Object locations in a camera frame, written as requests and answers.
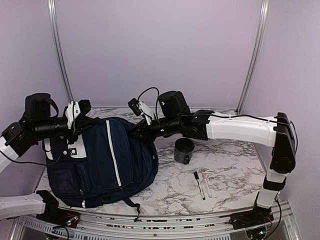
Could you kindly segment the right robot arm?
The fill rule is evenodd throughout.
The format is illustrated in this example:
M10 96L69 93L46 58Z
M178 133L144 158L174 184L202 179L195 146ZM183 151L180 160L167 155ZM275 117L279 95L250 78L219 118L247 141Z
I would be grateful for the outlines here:
M134 114L144 118L129 130L131 137L152 143L157 137L181 134L196 140L227 139L272 148L263 186L256 197L255 207L247 214L252 224L260 223L284 188L287 175L296 167L298 137L287 115L279 112L276 116L256 117L215 113L212 110L191 112L183 93L175 90L158 95L156 105L161 107L162 118L157 110L151 110L139 98L128 102Z

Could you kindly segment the navy blue student backpack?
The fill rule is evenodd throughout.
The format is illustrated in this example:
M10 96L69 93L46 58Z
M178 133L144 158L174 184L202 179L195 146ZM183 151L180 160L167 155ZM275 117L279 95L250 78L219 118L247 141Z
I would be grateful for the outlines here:
M129 137L133 123L120 117L96 118L96 125L68 144L66 137L45 139L47 176L53 194L70 207L96 208L124 201L156 178L159 159L154 144Z

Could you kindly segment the pink cap marker pen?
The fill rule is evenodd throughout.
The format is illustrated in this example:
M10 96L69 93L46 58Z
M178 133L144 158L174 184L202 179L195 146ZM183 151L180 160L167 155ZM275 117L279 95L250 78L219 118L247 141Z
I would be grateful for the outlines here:
M202 179L203 179L203 182L205 184L205 188L206 188L206 192L207 192L208 197L212 198L212 193L211 193L211 190L210 190L210 187L209 187L209 183L208 183L208 179L207 179L205 173L202 173Z

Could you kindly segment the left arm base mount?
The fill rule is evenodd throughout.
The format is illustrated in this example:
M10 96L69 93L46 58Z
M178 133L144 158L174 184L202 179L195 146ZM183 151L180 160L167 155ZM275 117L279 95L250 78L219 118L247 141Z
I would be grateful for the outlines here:
M59 208L58 200L47 190L38 190L45 203L44 212L36 214L36 218L58 226L76 228L80 220L80 214L76 211Z

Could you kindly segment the blue cap marker pen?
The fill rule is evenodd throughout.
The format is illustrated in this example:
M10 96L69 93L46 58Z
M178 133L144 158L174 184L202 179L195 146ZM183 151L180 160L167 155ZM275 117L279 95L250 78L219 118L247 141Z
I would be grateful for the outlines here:
M205 194L204 194L204 191L203 191L203 187L202 187L202 185L201 185L201 181L200 181L198 172L195 171L195 172L193 173L193 175L194 175L195 180L196 180L196 182L197 182L197 185L198 185L198 188L199 188L199 191L200 191L200 194L201 194L201 198L202 198L203 201L205 201L205 200L206 200L206 197L205 197Z

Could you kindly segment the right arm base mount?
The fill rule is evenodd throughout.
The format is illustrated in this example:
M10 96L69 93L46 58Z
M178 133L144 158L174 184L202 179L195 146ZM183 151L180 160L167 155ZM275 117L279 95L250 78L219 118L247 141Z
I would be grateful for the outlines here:
M234 230L254 227L257 225L272 223L274 216L271 208L263 208L254 202L251 210L232 213L228 221L233 226Z

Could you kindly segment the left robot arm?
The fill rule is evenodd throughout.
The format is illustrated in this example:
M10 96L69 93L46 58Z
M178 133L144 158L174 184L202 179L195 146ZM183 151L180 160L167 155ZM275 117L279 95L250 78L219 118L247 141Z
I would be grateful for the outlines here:
M82 99L70 102L62 116L58 113L51 115L51 109L59 112L59 108L49 93L27 96L21 119L11 123L0 134L0 170L4 171L11 163L20 164L18 158L45 139L63 136L67 139L67 144L73 144L84 130L95 124L92 118L86 116L91 107L88 99ZM29 195L1 197L2 220L32 214L58 223L67 212L59 208L59 202L47 190Z

